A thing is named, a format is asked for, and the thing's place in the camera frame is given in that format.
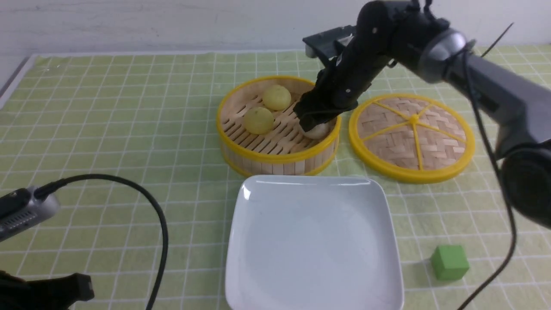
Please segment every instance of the bamboo steamer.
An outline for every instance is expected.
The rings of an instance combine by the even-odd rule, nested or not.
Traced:
[[[273,111],[274,129],[265,135],[245,130],[243,116],[249,109],[263,106],[262,93],[279,84],[291,92],[291,106]],[[315,175],[335,157],[341,117],[329,122],[330,132],[322,140],[312,140],[299,131],[293,107],[314,84],[292,76],[270,76],[251,80],[232,90],[222,100],[217,114],[220,150],[234,170],[244,176],[255,174]]]

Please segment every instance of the bamboo steamer lid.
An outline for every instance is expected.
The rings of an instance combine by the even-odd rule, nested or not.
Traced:
[[[370,167],[408,183],[455,177],[474,155],[474,134],[448,106],[413,94],[366,101],[350,118],[349,137]]]

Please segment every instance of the yellow plastic spokes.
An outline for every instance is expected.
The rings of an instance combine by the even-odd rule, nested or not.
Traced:
[[[467,141],[465,141],[464,139],[461,139],[461,138],[459,138],[458,136],[453,135],[453,134],[451,134],[451,133],[449,133],[449,132],[447,132],[447,131],[444,131],[444,130],[442,130],[442,129],[440,129],[440,128],[432,127],[432,126],[427,125],[427,124],[425,124],[425,123],[423,123],[423,122],[418,122],[417,125],[422,126],[422,127],[425,127],[425,128],[428,128],[428,129],[431,129],[431,130],[434,130],[434,131],[439,132],[439,133],[441,133],[441,134],[443,134],[443,135],[446,135],[446,136],[448,136],[448,137],[450,137],[450,138],[452,138],[452,139],[456,139],[457,141],[460,141],[460,142],[463,142],[463,143],[467,143]]]
[[[389,106],[387,106],[387,105],[380,104],[378,101],[374,101],[373,103],[376,104],[376,105],[378,105],[378,106],[380,106],[381,108],[385,108],[385,109],[387,109],[387,110],[389,110],[389,111],[392,111],[392,112],[398,114],[399,116],[401,116],[401,117],[402,117],[403,119],[405,119],[405,120],[409,120],[409,117],[408,117],[408,116],[406,116],[405,114],[402,114],[402,112],[400,112],[400,111],[398,111],[398,110],[395,110],[395,109],[393,109],[393,108],[391,108],[391,107],[389,107]]]
[[[421,111],[419,113],[417,113],[417,115],[421,116],[423,113],[425,113],[433,105],[434,105],[434,103],[429,103],[426,107],[422,108]]]
[[[412,123],[413,138],[415,139],[415,150],[417,151],[417,161],[419,163],[419,171],[423,171],[423,156],[421,156],[421,145],[419,144],[419,136],[417,135],[417,124]]]
[[[395,125],[386,127],[385,129],[381,129],[381,130],[379,130],[379,131],[377,131],[377,132],[374,132],[374,133],[370,134],[369,136],[367,136],[367,137],[365,137],[365,138],[363,138],[363,139],[361,139],[361,140],[362,140],[362,141],[369,140],[369,139],[371,139],[371,138],[373,138],[373,137],[375,137],[375,136],[378,136],[378,135],[380,135],[380,134],[382,134],[382,133],[385,133],[385,132],[387,132],[387,131],[389,131],[389,130],[393,130],[393,129],[395,129],[395,128],[398,128],[398,127],[407,125],[408,123],[409,123],[409,121],[405,121],[405,122],[401,122],[400,124],[395,124]]]

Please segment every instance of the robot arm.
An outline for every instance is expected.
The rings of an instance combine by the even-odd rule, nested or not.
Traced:
[[[480,108],[499,125],[495,154],[513,206],[551,228],[551,91],[481,57],[445,19],[418,1],[372,1],[356,27],[304,39],[307,55],[325,65],[294,111],[305,131],[358,106],[358,97],[385,66],[404,65],[427,83],[447,82],[468,95],[463,58]]]

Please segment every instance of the yellow rim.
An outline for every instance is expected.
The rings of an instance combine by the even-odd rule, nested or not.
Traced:
[[[308,173],[305,173],[304,175],[316,175],[316,174],[324,171],[325,168],[327,168],[327,166],[329,166],[331,164],[333,159],[335,159],[335,155],[337,154],[337,148],[338,148],[338,144],[335,147],[335,151],[333,152],[333,154],[331,154],[331,157],[329,157],[329,159],[327,161],[325,161],[321,166],[317,167],[316,169],[314,169],[314,170],[312,170]],[[242,176],[247,177],[247,178],[253,176],[253,174],[248,173],[245,170],[243,170],[243,169],[239,168],[238,166],[234,165],[233,162],[230,161],[230,159],[228,158],[228,156],[226,156],[226,154],[224,152],[222,152],[222,157],[224,157],[224,160],[226,161],[228,166],[230,166],[231,169],[237,171],[237,173],[239,173]]]
[[[413,169],[407,169],[398,167],[396,165],[393,165],[389,162],[386,162],[382,160],[381,158],[375,156],[373,153],[371,153],[363,143],[363,140],[360,139],[360,136],[358,134],[358,120],[360,118],[360,114],[367,108],[370,104],[378,104],[379,100],[392,98],[392,97],[409,97],[419,100],[424,100],[429,103],[429,105],[436,105],[444,110],[446,110],[448,113],[450,113],[463,127],[463,130],[465,131],[466,141],[463,141],[463,139],[457,139],[461,142],[465,143],[465,153],[459,160],[446,168],[438,169],[438,170],[413,170]],[[417,130],[414,128],[414,134],[417,135]],[[436,100],[432,100],[427,97],[414,95],[414,94],[388,94],[388,95],[382,95],[375,98],[372,98],[366,102],[364,102],[361,106],[356,108],[354,112],[352,113],[352,116],[350,117],[350,123],[348,125],[348,136],[350,138],[350,144],[352,145],[352,149],[356,152],[356,154],[370,167],[373,169],[379,171],[380,173],[387,175],[391,178],[397,179],[399,181],[408,182],[408,183],[436,183],[436,182],[442,182],[447,179],[451,179],[461,173],[465,169],[465,167],[469,164],[471,161],[473,155],[474,155],[474,148],[475,148],[475,141],[474,141],[474,134],[467,124],[467,122],[455,111],[450,109],[444,104],[441,104],[440,102]],[[417,152],[419,154],[419,143],[415,143]]]
[[[224,104],[230,98],[235,92],[237,92],[239,89],[259,81],[264,81],[267,79],[294,79],[297,81],[306,82],[310,85],[313,85],[312,82],[308,81],[307,79],[293,77],[293,76],[268,76],[268,77],[261,77],[256,78],[253,80],[250,80],[246,83],[243,83],[239,85],[238,87],[234,88],[232,91],[230,91],[224,99],[222,99],[222,102],[220,103],[220,106],[218,107],[218,113],[216,116],[216,129],[218,131],[218,135],[220,136],[220,139],[222,139],[222,143],[227,145],[232,151],[237,153],[240,156],[246,157],[248,159],[251,159],[253,161],[262,162],[262,163],[270,163],[270,164],[287,164],[287,163],[293,163],[297,161],[303,161],[304,159],[311,158],[321,151],[323,151],[325,148],[327,148],[335,139],[339,136],[339,130],[341,129],[341,117],[337,117],[337,122],[335,123],[335,127],[333,130],[329,133],[329,135],[320,141],[320,143],[316,144],[315,146],[306,149],[301,152],[296,152],[292,154],[284,154],[284,155],[273,155],[273,154],[260,154],[257,152],[253,152],[249,149],[246,149],[234,141],[232,141],[222,129],[222,124],[219,121],[220,116],[222,114],[222,108],[224,107]]]

